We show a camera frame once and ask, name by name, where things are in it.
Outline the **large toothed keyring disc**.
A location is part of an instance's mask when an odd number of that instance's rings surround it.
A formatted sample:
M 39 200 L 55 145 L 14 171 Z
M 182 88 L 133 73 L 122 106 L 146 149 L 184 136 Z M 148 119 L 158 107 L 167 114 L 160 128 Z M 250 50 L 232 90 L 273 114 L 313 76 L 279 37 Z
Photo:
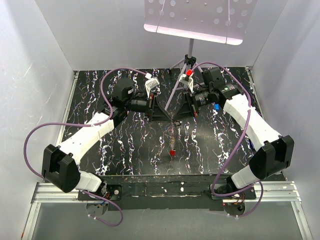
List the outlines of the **large toothed keyring disc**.
M 173 122 L 168 129 L 168 144 L 169 144 L 169 154 L 171 157 L 175 157 L 176 156 L 176 135 L 177 135 L 177 130 L 179 129 L 179 127 L 181 126 L 181 121 L 175 121 Z

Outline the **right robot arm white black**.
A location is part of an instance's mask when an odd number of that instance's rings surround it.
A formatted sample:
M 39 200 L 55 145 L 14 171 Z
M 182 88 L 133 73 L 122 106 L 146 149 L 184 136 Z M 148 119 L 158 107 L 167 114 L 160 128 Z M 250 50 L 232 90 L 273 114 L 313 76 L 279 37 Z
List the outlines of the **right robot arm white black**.
M 200 107 L 218 104 L 243 129 L 242 136 L 248 136 L 255 150 L 247 166 L 229 176 L 224 186 L 211 189 L 214 196 L 237 199 L 251 184 L 291 165 L 295 144 L 293 138 L 281 135 L 262 118 L 239 83 L 226 83 L 221 71 L 215 67 L 202 72 L 204 85 L 199 92 L 195 92 L 193 75 L 194 72 L 189 69 L 178 79 L 188 90 L 182 97 L 183 103 L 173 121 L 196 117 Z

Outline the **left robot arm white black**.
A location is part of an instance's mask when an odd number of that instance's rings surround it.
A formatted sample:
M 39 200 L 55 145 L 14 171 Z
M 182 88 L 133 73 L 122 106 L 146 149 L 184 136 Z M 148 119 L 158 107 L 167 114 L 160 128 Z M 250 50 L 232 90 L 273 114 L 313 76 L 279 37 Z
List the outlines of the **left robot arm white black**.
M 87 127 L 82 127 L 58 146 L 50 144 L 45 148 L 42 176 L 64 193 L 74 189 L 86 190 L 95 200 L 103 199 L 107 191 L 102 179 L 93 173 L 80 171 L 81 159 L 103 136 L 121 124 L 129 112 L 143 113 L 150 122 L 170 123 L 171 117 L 157 99 L 155 89 L 159 84 L 156 77 L 148 79 L 145 82 L 146 94 L 138 96 L 133 82 L 123 78 L 107 97 L 109 103 L 104 103 Z

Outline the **lilac music stand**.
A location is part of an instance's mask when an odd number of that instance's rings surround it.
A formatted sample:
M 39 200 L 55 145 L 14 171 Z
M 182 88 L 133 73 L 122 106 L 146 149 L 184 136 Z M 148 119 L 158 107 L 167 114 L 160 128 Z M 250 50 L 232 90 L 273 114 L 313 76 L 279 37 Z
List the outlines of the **lilac music stand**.
M 144 29 L 189 40 L 187 54 L 167 69 L 182 64 L 181 75 L 196 66 L 195 40 L 238 46 L 257 2 L 255 0 L 145 0 Z

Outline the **black front rail base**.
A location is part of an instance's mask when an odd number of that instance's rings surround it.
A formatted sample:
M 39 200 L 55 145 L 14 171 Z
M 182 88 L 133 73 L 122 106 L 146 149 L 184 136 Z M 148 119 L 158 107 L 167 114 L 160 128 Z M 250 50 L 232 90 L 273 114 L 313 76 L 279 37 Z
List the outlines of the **black front rail base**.
M 103 175 L 101 178 L 108 199 L 122 210 L 224 210 L 224 199 L 211 192 L 214 175 Z

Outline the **aluminium frame rail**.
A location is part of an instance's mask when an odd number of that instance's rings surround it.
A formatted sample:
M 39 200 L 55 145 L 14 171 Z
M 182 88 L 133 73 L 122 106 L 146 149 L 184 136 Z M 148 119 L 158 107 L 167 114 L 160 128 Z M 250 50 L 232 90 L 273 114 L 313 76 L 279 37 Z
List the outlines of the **aluminium frame rail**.
M 289 202 L 292 205 L 294 216 L 298 224 L 301 236 L 304 240 L 311 240 L 312 234 L 308 226 L 304 211 L 302 209 L 302 200 L 294 181 L 265 181 L 263 186 L 258 183 L 254 185 L 257 195 L 263 194 L 261 202 Z M 44 203 L 97 203 L 92 197 L 88 200 L 81 200 L 83 193 L 72 190 L 64 193 L 51 183 L 37 183 L 31 200 L 31 207 L 21 235 L 22 240 L 32 239 L 37 218 L 39 216 L 41 204 Z

